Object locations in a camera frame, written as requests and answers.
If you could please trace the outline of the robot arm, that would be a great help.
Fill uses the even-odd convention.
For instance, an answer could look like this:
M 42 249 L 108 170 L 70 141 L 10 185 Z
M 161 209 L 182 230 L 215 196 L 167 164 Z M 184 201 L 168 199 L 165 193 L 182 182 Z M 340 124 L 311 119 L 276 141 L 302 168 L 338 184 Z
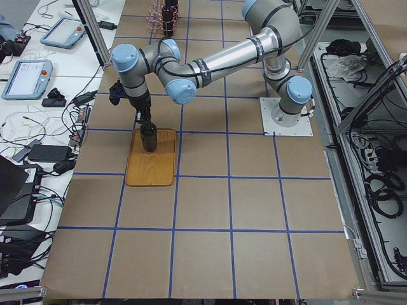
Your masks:
M 173 39 L 162 38 L 143 48 L 119 44 L 111 56 L 119 80 L 110 88 L 110 102 L 117 105 L 121 99 L 128 99 L 141 114 L 142 123 L 149 124 L 151 97 L 147 74 L 156 74 L 167 95 L 184 105 L 195 98 L 199 88 L 263 62 L 263 77 L 280 96 L 274 121 L 280 126 L 294 126 L 313 91 L 307 78 L 291 73 L 291 63 L 285 57 L 288 49 L 300 40 L 298 16 L 283 1 L 246 1 L 242 16 L 252 30 L 250 37 L 188 64 L 180 63 L 179 48 Z

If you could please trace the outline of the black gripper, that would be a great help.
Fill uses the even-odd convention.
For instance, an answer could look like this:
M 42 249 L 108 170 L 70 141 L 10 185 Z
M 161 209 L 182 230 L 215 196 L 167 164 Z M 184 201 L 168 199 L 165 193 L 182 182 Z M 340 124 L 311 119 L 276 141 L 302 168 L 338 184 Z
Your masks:
M 144 122 L 151 121 L 151 95 L 149 92 L 145 92 L 138 97 L 129 97 L 130 105 L 137 109 L 135 121 L 136 123 L 142 123 L 142 112 L 144 116 Z

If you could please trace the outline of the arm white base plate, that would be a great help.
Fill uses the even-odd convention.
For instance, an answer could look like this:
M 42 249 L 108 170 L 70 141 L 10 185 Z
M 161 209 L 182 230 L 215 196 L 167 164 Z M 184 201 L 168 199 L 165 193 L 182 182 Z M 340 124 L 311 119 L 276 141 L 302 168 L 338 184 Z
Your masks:
M 261 97 L 259 99 L 263 133 L 278 137 L 312 137 L 312 127 L 307 107 L 300 114 L 286 114 L 280 109 L 280 98 Z

